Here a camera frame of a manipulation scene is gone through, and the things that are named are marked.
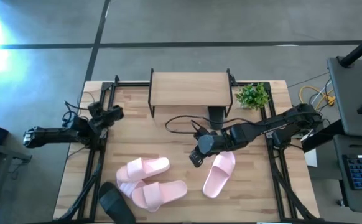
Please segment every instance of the green plant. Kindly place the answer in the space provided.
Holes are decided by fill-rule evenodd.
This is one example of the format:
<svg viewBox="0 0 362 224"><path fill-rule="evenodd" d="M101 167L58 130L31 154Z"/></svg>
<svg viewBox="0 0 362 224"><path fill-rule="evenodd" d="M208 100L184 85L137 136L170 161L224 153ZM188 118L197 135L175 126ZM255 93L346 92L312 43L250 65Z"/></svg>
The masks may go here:
<svg viewBox="0 0 362 224"><path fill-rule="evenodd" d="M269 101L269 96L264 89L263 83L258 83L256 87L253 84L245 85L239 88L239 93L235 94L241 106L251 109L263 108Z"/></svg>

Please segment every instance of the gray floor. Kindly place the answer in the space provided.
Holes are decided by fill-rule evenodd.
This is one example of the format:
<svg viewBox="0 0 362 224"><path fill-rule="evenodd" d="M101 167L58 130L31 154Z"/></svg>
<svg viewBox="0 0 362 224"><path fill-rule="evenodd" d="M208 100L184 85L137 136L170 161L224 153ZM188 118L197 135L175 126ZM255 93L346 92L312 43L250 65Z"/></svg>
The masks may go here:
<svg viewBox="0 0 362 224"><path fill-rule="evenodd" d="M104 0L1 0L0 44L93 43ZM130 0L112 1L102 43L170 41L362 40L362 0ZM149 70L217 72L238 80L286 80L293 85L327 72L326 58L355 46L101 49L92 80L148 80ZM8 178L0 223L51 219L62 178L66 144L22 147L33 126L59 126L63 100L76 103L91 49L0 50L0 126L7 145L33 155ZM289 88L293 104L302 86L322 88L328 75ZM313 92L304 92L307 101ZM337 107L322 113L338 119ZM322 218L362 223L362 213L341 208L335 180L312 179Z"/></svg>

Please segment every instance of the wooden tabletop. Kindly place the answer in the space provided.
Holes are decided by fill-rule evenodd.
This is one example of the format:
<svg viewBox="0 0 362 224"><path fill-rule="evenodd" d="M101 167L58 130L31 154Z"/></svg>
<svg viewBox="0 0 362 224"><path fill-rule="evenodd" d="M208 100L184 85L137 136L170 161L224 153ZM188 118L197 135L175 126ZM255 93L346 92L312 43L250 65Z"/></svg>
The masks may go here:
<svg viewBox="0 0 362 224"><path fill-rule="evenodd" d="M276 113L288 110L292 105L285 81L269 81ZM102 82L86 82L84 91L99 99ZM188 155L197 142L191 134L173 134L164 128L164 123L174 116L194 114L208 116L204 106L171 106L157 108L155 118L151 118L147 104L148 87L117 87L114 103L123 107L124 118L109 130L108 144L104 160L101 183L116 182L116 171L127 162L138 157L167 157L170 169L162 174L146 179L153 182L182 180L188 186L188 193L180 200L167 203L154 213L138 208L131 200L127 204L138 222L256 222L279 221L274 195L274 186L269 167L267 147L263 136L257 137L244 149L235 151L236 167L229 181L216 199L209 199L202 193L203 184L214 160L207 157L203 165L195 168ZM93 102L89 94L83 94L81 106ZM234 103L228 119L245 118L261 120L259 111L240 108ZM170 128L190 131L190 119L179 119ZM69 153L81 148L81 144L71 144ZM285 151L292 188L302 203L312 214L319 217L304 154L293 147ZM54 218L63 215L81 191L88 149L74 154L66 163L60 187ZM283 192L285 211L287 200ZM90 211L91 194L88 197L85 216ZM96 222L110 222L100 205L96 212Z"/></svg>
<svg viewBox="0 0 362 224"><path fill-rule="evenodd" d="M152 106L229 106L226 72L154 72Z"/></svg>

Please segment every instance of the pink slide sandal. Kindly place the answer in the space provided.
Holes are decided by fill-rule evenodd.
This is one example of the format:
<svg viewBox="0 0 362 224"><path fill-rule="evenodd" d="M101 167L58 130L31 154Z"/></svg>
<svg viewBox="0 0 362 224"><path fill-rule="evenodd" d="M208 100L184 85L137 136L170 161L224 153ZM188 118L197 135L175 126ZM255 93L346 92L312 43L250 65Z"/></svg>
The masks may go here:
<svg viewBox="0 0 362 224"><path fill-rule="evenodd" d="M214 159L213 167L211 167L203 186L203 193L209 198L217 197L231 176L234 167L235 156L232 152L219 153Z"/></svg>
<svg viewBox="0 0 362 224"><path fill-rule="evenodd" d="M138 180L160 174L170 167L168 158L142 159L138 158L122 166L116 173L120 182L137 182Z"/></svg>
<svg viewBox="0 0 362 224"><path fill-rule="evenodd" d="M131 198L132 192L140 187L145 186L145 182L138 180L137 182L123 183L118 181L118 189L128 198Z"/></svg>
<svg viewBox="0 0 362 224"><path fill-rule="evenodd" d="M132 201L140 208L156 212L161 205L184 197L188 188L184 181L155 182L132 192Z"/></svg>

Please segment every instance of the black slipper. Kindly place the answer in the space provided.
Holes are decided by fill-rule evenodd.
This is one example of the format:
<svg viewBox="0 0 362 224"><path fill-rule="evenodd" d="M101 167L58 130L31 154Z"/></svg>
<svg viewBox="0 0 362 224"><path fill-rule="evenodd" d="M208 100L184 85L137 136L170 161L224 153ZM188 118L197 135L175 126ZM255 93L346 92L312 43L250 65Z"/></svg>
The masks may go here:
<svg viewBox="0 0 362 224"><path fill-rule="evenodd" d="M120 191L111 182L105 182L98 191L100 204L116 224L134 224L136 217L127 206Z"/></svg>

